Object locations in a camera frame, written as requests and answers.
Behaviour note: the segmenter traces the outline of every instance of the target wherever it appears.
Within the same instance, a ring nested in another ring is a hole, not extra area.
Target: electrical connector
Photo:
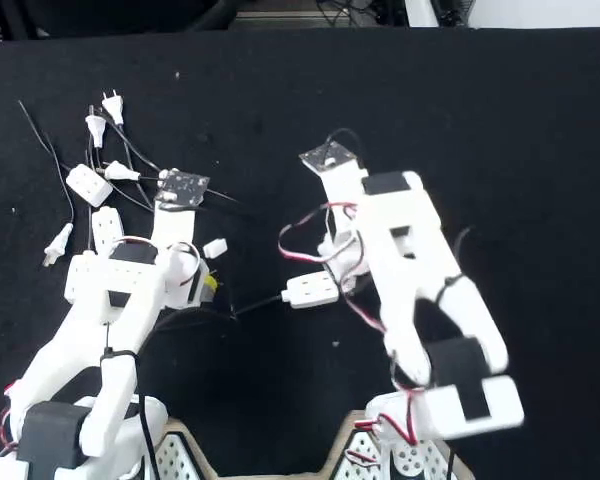
[[[104,131],[107,128],[107,121],[104,118],[94,114],[93,105],[89,107],[89,115],[84,118],[84,121],[87,122],[87,128],[93,137],[93,146],[96,148],[102,148],[104,142]]]
[[[309,273],[294,277],[281,292],[283,302],[291,308],[309,308],[338,301],[340,292],[327,272]]]
[[[113,191],[111,185],[84,163],[71,169],[67,175],[67,185],[96,208],[102,205]]]
[[[210,260],[218,258],[227,251],[227,241],[224,238],[216,238],[202,247],[204,256]]]
[[[122,96],[114,90],[112,97],[107,97],[105,92],[102,92],[104,97],[102,100],[102,107],[107,111],[109,116],[113,118],[113,123],[120,126],[124,124],[122,118]]]
[[[140,180],[140,172],[134,172],[129,167],[114,160],[104,169],[104,178],[107,180]]]
[[[69,241],[72,230],[73,223],[67,223],[64,227],[62,227],[60,233],[56,235],[51,243],[47,245],[47,248],[44,249],[45,257],[42,265],[45,267],[53,265],[56,263],[58,258],[64,255],[64,251],[67,247],[67,242]]]

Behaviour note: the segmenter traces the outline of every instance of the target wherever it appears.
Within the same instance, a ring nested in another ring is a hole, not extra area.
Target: black background
[[[69,309],[67,260],[40,266],[67,209],[16,100],[73,165],[87,105],[111,88],[155,162],[209,175],[259,211],[260,220],[200,214],[196,226],[199,245],[229,238],[237,304],[312,270],[275,249],[277,230],[324,200],[299,153],[348,126],[370,170],[418,171],[447,237],[474,227],[462,263],[505,338],[526,410],[522,428],[454,447],[478,478],[600,477],[600,30],[0,45],[0,408],[4,385]],[[121,158],[113,137],[106,149]],[[73,251],[84,248],[85,211],[80,203]],[[146,214],[122,205],[122,216],[127,233],[150,233]],[[418,312],[429,335],[444,330],[440,320]],[[157,336],[140,376],[220,474],[290,473],[320,468],[346,413],[390,390],[387,366],[380,337],[345,306],[275,305],[238,326]],[[92,393],[91,377],[81,393]]]

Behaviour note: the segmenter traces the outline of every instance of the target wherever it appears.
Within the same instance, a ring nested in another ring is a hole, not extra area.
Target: black fabric surface
[[[473,226],[462,264],[505,338],[526,411],[520,429],[453,446],[481,479],[600,478],[600,30],[0,45],[0,408],[4,385],[69,309],[67,259],[40,265],[68,211],[16,100],[75,164],[87,104],[110,88],[124,94],[129,134],[155,162],[209,175],[259,212],[201,213],[196,226],[200,245],[229,238],[224,282],[238,305],[312,270],[275,249],[277,230],[324,200],[299,153],[348,126],[371,171],[418,171],[447,237]],[[106,149],[122,158],[111,136]],[[78,205],[73,251],[86,242]],[[150,217],[121,205],[127,233],[149,234]],[[320,229],[299,246],[315,246]],[[417,324],[429,340],[453,332],[426,305]],[[380,337],[341,304],[272,305],[237,326],[160,334],[140,375],[222,475],[317,470],[345,414],[390,391]],[[77,385],[92,393],[97,372]]]

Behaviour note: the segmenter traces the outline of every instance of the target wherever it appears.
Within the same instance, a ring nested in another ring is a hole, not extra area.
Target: white connector
[[[224,238],[216,238],[202,247],[204,256],[210,260],[218,258],[227,251],[227,241]]]
[[[96,208],[102,205],[113,191],[111,185],[83,163],[71,169],[67,175],[67,185]]]
[[[113,118],[113,123],[116,125],[124,124],[122,118],[122,96],[114,90],[112,97],[107,97],[107,94],[102,92],[104,97],[102,100],[102,107],[107,111],[109,116]]]
[[[67,247],[67,242],[69,241],[69,237],[71,236],[71,231],[73,230],[73,223],[67,223],[60,233],[55,236],[55,238],[51,241],[47,248],[44,249],[44,261],[42,265],[48,267],[49,265],[53,265],[56,263],[56,260],[64,255],[65,248]]]
[[[87,128],[89,133],[93,137],[93,146],[96,148],[102,148],[104,142],[104,131],[107,128],[107,121],[93,114],[93,107],[89,108],[89,115],[84,118],[87,122]]]
[[[111,252],[113,242],[124,237],[122,220],[118,210],[112,207],[102,207],[91,215],[91,226],[93,229],[93,243],[96,252],[100,255],[108,255]]]
[[[291,308],[309,308],[338,301],[338,287],[327,272],[309,273],[294,277],[281,292],[282,301]]]
[[[140,180],[140,172],[134,172],[129,167],[114,160],[104,169],[104,178],[107,180],[132,180],[137,182]]]

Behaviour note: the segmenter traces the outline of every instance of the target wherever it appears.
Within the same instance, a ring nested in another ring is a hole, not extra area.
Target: cable
[[[355,237],[352,235],[346,242],[344,242],[337,250],[335,250],[331,255],[328,255],[326,257],[318,257],[315,255],[309,255],[306,253],[299,253],[299,252],[293,252],[291,250],[287,250],[286,248],[284,248],[282,246],[282,237],[289,231],[292,230],[296,227],[300,227],[302,225],[304,225],[305,223],[307,223],[309,220],[311,220],[313,217],[315,217],[318,213],[320,213],[322,210],[328,209],[328,208],[333,208],[333,207],[354,207],[356,206],[355,203],[351,203],[351,202],[330,202],[330,203],[323,203],[322,205],[320,205],[318,208],[316,208],[315,210],[312,210],[311,212],[309,212],[308,214],[306,214],[304,217],[302,217],[300,220],[298,220],[295,223],[290,223],[286,226],[284,226],[282,228],[282,230],[280,230],[280,233],[278,234],[278,250],[280,251],[280,253],[282,254],[282,256],[284,258],[288,258],[291,260],[298,260],[298,261],[302,261],[302,262],[307,262],[307,263],[319,263],[319,264],[324,264],[330,260],[333,260],[335,257],[337,257],[338,255],[340,255],[344,250],[346,250],[350,245],[353,244],[353,242],[355,242]]]
[[[89,148],[89,156],[91,158],[91,163],[93,164],[93,150],[94,148]],[[95,165],[98,169],[102,169],[102,163],[100,162],[100,152],[99,150],[96,148],[96,161],[95,161]],[[124,197],[125,199],[129,200],[131,203],[133,203],[134,205],[137,205],[138,207],[142,208],[143,210],[146,210],[150,213],[153,213],[153,208],[145,205],[144,203],[140,202],[139,200],[136,200],[135,198],[133,198],[131,195],[123,192],[121,189],[119,189],[117,187],[117,185],[114,185],[112,182],[110,182],[109,180],[105,180],[109,185],[111,185],[111,188],[113,188],[113,190],[118,193],[120,196]]]
[[[58,171],[58,177],[60,178],[60,184],[62,185],[62,190],[64,191],[65,197],[67,197],[67,203],[69,204],[69,209],[71,210],[71,220],[69,221],[69,223],[74,223],[74,220],[76,218],[76,210],[75,210],[75,207],[73,206],[73,199],[71,198],[71,195],[69,194],[69,190],[67,189],[67,182],[65,181],[64,176],[62,175],[62,170],[60,169],[60,159],[58,158],[58,152],[56,152],[56,149],[53,146],[53,143],[51,142],[51,140],[49,140],[49,137],[47,136],[47,134],[45,134],[45,138],[47,140],[49,148],[51,149],[51,155],[56,164],[56,170]]]
[[[151,440],[151,431],[149,430],[149,424],[147,422],[147,410],[146,410],[146,397],[140,388],[140,376],[138,375],[138,364],[139,356],[131,350],[119,350],[112,351],[111,349],[105,349],[104,354],[100,357],[100,364],[103,360],[107,360],[114,357],[130,356],[133,358],[136,364],[136,388],[138,389],[138,414],[140,415],[140,425],[142,426],[142,434],[144,435],[144,441],[147,446],[147,455],[151,461],[151,468],[153,470],[154,480],[160,480],[160,470],[158,469],[158,462],[156,460],[156,451],[153,448],[153,441]]]
[[[193,269],[193,273],[191,274],[191,276],[189,278],[187,278],[186,280],[183,280],[180,283],[180,286],[184,286],[187,283],[189,283],[191,280],[193,280],[193,278],[196,276],[196,273],[198,272],[198,269],[200,268],[200,263],[202,262],[202,259],[200,258],[200,251],[196,248],[196,246],[193,243],[190,242],[176,242],[173,245],[169,245],[169,248],[172,248],[175,245],[184,245],[186,247],[189,247],[190,253],[196,257],[196,268]]]
[[[244,313],[252,312],[253,310],[257,310],[258,308],[265,307],[271,303],[278,302],[282,300],[282,295],[274,295],[273,297],[265,298],[264,300],[259,300],[257,302],[252,303],[251,305],[247,305],[246,307],[240,308],[236,311],[236,316],[240,316]]]
[[[327,160],[327,155],[329,154],[329,151],[331,150],[331,143],[333,142],[333,140],[338,135],[342,135],[343,133],[346,133],[347,135],[349,135],[349,137],[352,138],[353,141],[355,142],[357,150],[358,150],[358,152],[356,154],[356,158],[358,160],[358,166],[360,168],[364,168],[364,159],[367,157],[366,149],[364,148],[364,144],[362,143],[362,140],[360,140],[360,136],[349,127],[336,128],[333,132],[331,132],[327,136],[326,140],[322,144],[324,147],[324,152],[322,154],[322,164],[324,165],[325,161]]]
[[[127,145],[126,142],[122,142],[122,144],[124,145],[124,154],[125,154],[125,157],[127,159],[127,166],[131,170],[134,170],[133,160],[131,159],[131,150],[129,150],[129,145]],[[144,187],[142,186],[142,184],[140,183],[140,181],[138,181],[136,183],[136,187],[138,189],[138,192],[140,192],[140,196],[144,200],[144,203],[146,203],[147,206],[152,207],[153,203],[151,203],[151,200],[149,200],[149,196],[147,195],[147,192],[145,192]]]
[[[29,126],[31,127],[31,130],[33,130],[33,133],[36,135],[36,138],[38,139],[38,142],[40,142],[40,145],[42,145],[42,148],[44,148],[49,155],[53,155],[51,153],[51,149],[49,148],[49,146],[42,139],[42,136],[40,135],[40,131],[38,130],[38,127],[36,126],[36,123],[33,121],[33,118],[31,118],[31,115],[29,114],[29,111],[27,110],[27,108],[24,106],[24,103],[22,103],[22,100],[18,100],[18,104],[20,105],[20,108],[22,108],[22,111],[24,112],[24,116],[27,118],[27,121],[29,122]]]
[[[122,141],[136,154],[136,156],[140,159],[142,163],[151,168],[156,172],[160,172],[162,169],[158,167],[155,163],[149,160],[145,155],[142,154],[140,150],[133,144],[131,140],[125,135],[125,133],[120,129],[118,125],[115,124],[113,119],[104,113],[102,110],[99,110],[98,115],[105,119],[105,121],[109,124],[111,129],[118,134],[118,136],[122,139]]]
[[[152,331],[151,334],[157,333],[157,332],[168,331],[168,330],[165,329],[166,326],[171,325],[172,323],[176,322],[179,318],[181,318],[182,316],[186,316],[189,313],[204,313],[204,314],[216,317],[219,320],[226,320],[226,321],[230,321],[230,322],[235,321],[234,317],[231,317],[229,315],[225,315],[225,314],[220,313],[220,312],[216,312],[215,310],[212,310],[210,308],[205,308],[205,307],[188,307],[188,308],[182,308],[180,310],[174,310],[173,312],[165,315],[162,319],[158,320],[156,322],[156,325],[155,325],[155,327],[154,327],[154,329],[153,329],[153,331]],[[197,323],[208,323],[208,321],[197,322]]]
[[[466,236],[469,233],[471,233],[472,229],[473,227],[463,228],[456,237],[456,239],[453,241],[453,247],[451,247],[451,252],[453,253],[453,256],[458,264],[460,264],[460,249],[462,248],[462,243],[464,242]]]
[[[368,455],[364,455],[363,453],[356,452],[354,450],[348,449],[344,451],[344,458],[346,458],[349,463],[353,465],[357,465],[362,468],[371,468],[371,467],[379,467],[380,463],[373,457],[369,457]]]
[[[451,480],[453,476],[453,462],[456,459],[456,452],[449,448],[449,461],[447,463],[447,480]]]

